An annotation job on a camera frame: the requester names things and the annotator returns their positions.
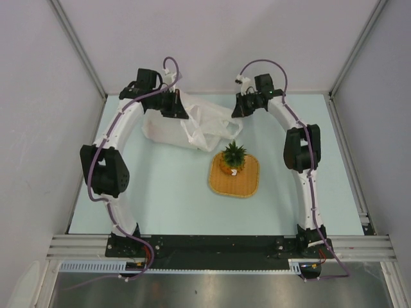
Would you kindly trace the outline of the white plastic bag lemon print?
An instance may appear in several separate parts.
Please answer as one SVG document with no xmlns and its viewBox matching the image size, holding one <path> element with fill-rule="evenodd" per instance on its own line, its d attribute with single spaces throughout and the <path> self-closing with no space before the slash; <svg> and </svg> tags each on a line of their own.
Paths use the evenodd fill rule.
<svg viewBox="0 0 411 308">
<path fill-rule="evenodd" d="M 149 110 L 144 116 L 142 131 L 154 142 L 183 148 L 213 151 L 221 139 L 233 140 L 243 129 L 240 119 L 231 117 L 230 109 L 180 93 L 187 119 L 164 117 L 159 111 Z"/>
</svg>

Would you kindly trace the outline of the right aluminium side rail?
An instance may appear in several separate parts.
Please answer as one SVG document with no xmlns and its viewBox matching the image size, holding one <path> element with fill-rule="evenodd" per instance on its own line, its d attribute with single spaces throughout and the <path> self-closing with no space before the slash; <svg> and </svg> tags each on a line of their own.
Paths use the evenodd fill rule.
<svg viewBox="0 0 411 308">
<path fill-rule="evenodd" d="M 363 194 L 362 186 L 359 181 L 358 173 L 354 165 L 354 160 L 347 143 L 347 139 L 342 127 L 342 123 L 337 113 L 335 102 L 330 94 L 325 94 L 326 106 L 331 119 L 331 124 L 335 131 L 335 135 L 338 142 L 338 147 L 341 152 L 342 160 L 344 162 L 345 171 L 353 194 L 354 202 L 356 204 L 357 212 L 362 225 L 363 233 L 365 235 L 376 235 L 375 229 L 372 223 L 372 219 L 369 214 L 369 209 L 365 196 Z"/>
</svg>

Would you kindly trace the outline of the fake pineapple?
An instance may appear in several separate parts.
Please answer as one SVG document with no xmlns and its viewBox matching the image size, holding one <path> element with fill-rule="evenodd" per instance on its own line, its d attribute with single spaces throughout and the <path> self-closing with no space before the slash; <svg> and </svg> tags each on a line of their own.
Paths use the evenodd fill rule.
<svg viewBox="0 0 411 308">
<path fill-rule="evenodd" d="M 247 150 L 243 145 L 238 146 L 235 140 L 232 140 L 220 154 L 219 167 L 226 175 L 237 175 L 245 167 Z"/>
</svg>

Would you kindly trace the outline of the woven bamboo tray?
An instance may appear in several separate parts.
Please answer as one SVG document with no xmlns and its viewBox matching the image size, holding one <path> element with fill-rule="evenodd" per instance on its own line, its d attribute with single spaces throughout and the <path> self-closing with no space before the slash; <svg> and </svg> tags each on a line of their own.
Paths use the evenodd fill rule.
<svg viewBox="0 0 411 308">
<path fill-rule="evenodd" d="M 259 188 L 260 165 L 252 155 L 245 156 L 245 166 L 236 175 L 225 173 L 220 167 L 222 154 L 213 157 L 211 162 L 208 184 L 211 190 L 220 195 L 249 198 L 253 196 Z"/>
</svg>

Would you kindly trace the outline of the right aluminium corner post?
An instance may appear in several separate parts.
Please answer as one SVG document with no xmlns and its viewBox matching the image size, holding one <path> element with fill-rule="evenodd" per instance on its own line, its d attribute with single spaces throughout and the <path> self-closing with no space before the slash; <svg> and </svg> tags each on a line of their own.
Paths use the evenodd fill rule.
<svg viewBox="0 0 411 308">
<path fill-rule="evenodd" d="M 335 97 L 341 84 L 346 79 L 350 70 L 352 69 L 356 59 L 360 56 L 365 43 L 371 36 L 373 29 L 376 27 L 384 9 L 390 3 L 389 0 L 378 0 L 372 9 L 370 16 L 367 18 L 365 25 L 363 26 L 359 36 L 357 37 L 354 46 L 349 52 L 347 59 L 345 60 L 341 70 L 339 71 L 336 80 L 333 82 L 328 95 L 331 99 Z"/>
</svg>

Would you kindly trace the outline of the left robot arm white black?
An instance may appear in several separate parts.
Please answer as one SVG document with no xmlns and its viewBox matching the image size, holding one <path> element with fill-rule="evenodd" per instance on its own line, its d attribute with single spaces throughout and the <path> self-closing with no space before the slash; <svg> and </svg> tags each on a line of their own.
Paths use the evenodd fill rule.
<svg viewBox="0 0 411 308">
<path fill-rule="evenodd" d="M 137 221 L 131 214 L 125 191 L 130 171 L 123 158 L 123 150 L 137 122 L 148 110 L 159 111 L 172 119 L 187 119 L 176 83 L 180 72 L 165 69 L 163 73 L 138 69 L 119 94 L 119 104 L 110 124 L 91 145 L 80 149 L 87 194 L 93 202 L 103 202 L 112 223 L 112 234 L 122 237 L 119 248 L 127 256 L 137 255 L 142 241 L 136 235 Z"/>
</svg>

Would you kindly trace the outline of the aluminium corner post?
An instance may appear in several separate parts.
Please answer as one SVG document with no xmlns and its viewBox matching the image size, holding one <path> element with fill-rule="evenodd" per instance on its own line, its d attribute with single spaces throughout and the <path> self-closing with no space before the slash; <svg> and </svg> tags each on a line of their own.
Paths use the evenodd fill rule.
<svg viewBox="0 0 411 308">
<path fill-rule="evenodd" d="M 62 3 L 59 0 L 47 0 L 48 5 L 52 9 L 55 17 L 57 18 L 58 23 L 60 24 L 63 32 L 65 33 L 71 47 L 75 51 L 79 61 L 81 62 L 85 72 L 92 81 L 94 88 L 97 90 L 98 94 L 103 101 L 107 100 L 108 94 L 106 93 L 103 84 L 98 77 L 94 66 L 90 58 L 88 57 L 83 44 L 80 42 L 80 39 L 68 17 Z"/>
<path fill-rule="evenodd" d="M 373 29 L 376 27 L 384 9 L 390 3 L 389 0 L 378 0 L 372 9 L 370 16 L 367 18 L 365 25 L 363 26 L 359 36 L 357 37 L 354 46 L 349 52 L 347 59 L 345 60 L 341 70 L 339 71 L 336 80 L 333 82 L 328 95 L 331 99 L 335 97 L 341 84 L 346 79 L 350 70 L 352 69 L 356 59 L 360 56 L 365 43 L 371 36 Z"/>
</svg>

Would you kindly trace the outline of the aluminium front rail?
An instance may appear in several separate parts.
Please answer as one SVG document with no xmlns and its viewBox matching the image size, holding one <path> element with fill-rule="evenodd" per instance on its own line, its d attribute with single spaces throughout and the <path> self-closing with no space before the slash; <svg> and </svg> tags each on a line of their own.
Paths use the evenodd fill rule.
<svg viewBox="0 0 411 308">
<path fill-rule="evenodd" d="M 350 262 L 396 262 L 397 257 L 387 235 L 331 235 L 337 257 Z M 103 259 L 108 235 L 54 235 L 48 258 Z"/>
</svg>

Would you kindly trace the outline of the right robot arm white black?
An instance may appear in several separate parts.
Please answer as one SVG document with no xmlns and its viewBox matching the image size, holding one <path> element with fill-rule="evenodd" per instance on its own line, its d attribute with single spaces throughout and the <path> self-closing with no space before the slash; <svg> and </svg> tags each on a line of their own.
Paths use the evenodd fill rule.
<svg viewBox="0 0 411 308">
<path fill-rule="evenodd" d="M 246 117 L 259 108 L 277 119 L 286 132 L 283 159 L 292 172 L 299 204 L 297 223 L 297 252 L 312 257 L 319 250 L 331 251 L 326 228 L 318 209 L 316 175 L 321 160 L 320 128 L 306 124 L 286 102 L 285 91 L 275 89 L 269 74 L 254 78 L 255 91 L 248 93 L 250 79 L 237 75 L 241 90 L 236 94 L 232 117 Z"/>
</svg>

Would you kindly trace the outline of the left aluminium corner post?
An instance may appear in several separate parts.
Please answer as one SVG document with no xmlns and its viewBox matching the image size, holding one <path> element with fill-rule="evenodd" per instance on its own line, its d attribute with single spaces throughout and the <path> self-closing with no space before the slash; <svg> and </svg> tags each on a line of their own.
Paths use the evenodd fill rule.
<svg viewBox="0 0 411 308">
<path fill-rule="evenodd" d="M 97 90 L 98 94 L 103 101 L 107 100 L 108 94 L 106 93 L 103 84 L 98 77 L 94 66 L 90 58 L 88 57 L 83 44 L 80 42 L 80 39 L 68 17 L 62 3 L 59 0 L 47 0 L 48 5 L 52 9 L 55 17 L 57 18 L 58 23 L 60 24 L 63 32 L 65 33 L 71 47 L 75 51 L 79 61 L 81 62 L 85 72 L 92 81 L 94 88 Z"/>
</svg>

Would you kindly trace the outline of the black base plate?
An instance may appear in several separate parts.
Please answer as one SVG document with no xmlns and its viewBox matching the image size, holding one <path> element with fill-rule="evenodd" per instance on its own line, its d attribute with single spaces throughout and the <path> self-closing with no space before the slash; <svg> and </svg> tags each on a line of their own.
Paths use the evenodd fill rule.
<svg viewBox="0 0 411 308">
<path fill-rule="evenodd" d="M 154 252 L 155 270 L 285 270 L 290 259 L 318 259 L 332 254 L 323 242 L 306 246 L 301 236 L 150 235 L 142 240 Z"/>
</svg>

